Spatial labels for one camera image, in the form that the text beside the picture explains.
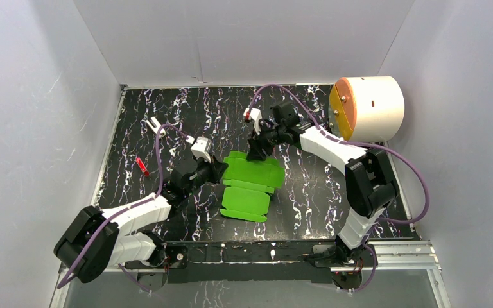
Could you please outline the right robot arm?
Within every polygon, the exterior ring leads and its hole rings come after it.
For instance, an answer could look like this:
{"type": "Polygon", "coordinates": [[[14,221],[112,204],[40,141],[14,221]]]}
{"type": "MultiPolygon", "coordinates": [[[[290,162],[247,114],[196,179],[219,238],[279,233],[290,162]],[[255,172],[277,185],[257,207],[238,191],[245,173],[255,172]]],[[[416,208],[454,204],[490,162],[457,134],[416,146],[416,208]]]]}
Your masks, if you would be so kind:
{"type": "Polygon", "coordinates": [[[253,124],[248,138],[249,161],[265,161],[276,146],[288,144],[316,155],[345,177],[350,209],[335,246],[308,255],[305,260],[330,260],[351,266],[361,257],[371,228],[384,210],[399,195],[389,159],[382,150],[367,150],[349,145],[330,134],[313,120],[303,120],[290,102],[271,108],[273,119],[263,119],[257,108],[247,107],[245,122],[253,124]]]}

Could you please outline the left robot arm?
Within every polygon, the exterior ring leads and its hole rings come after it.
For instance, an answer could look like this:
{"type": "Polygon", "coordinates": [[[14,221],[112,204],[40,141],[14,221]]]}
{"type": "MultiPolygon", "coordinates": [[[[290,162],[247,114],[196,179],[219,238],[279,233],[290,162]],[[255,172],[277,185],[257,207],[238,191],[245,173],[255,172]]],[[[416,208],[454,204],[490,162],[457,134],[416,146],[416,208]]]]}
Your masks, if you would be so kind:
{"type": "Polygon", "coordinates": [[[217,184],[228,164],[211,157],[199,158],[189,173],[174,170],[161,178],[159,187],[146,197],[109,209],[83,208],[58,240],[53,253],[68,270],[58,283],[62,288],[72,279],[88,283],[109,266],[144,261],[158,267],[166,259],[163,240],[143,227],[159,223],[182,211],[188,197],[204,184],[217,184]]]}

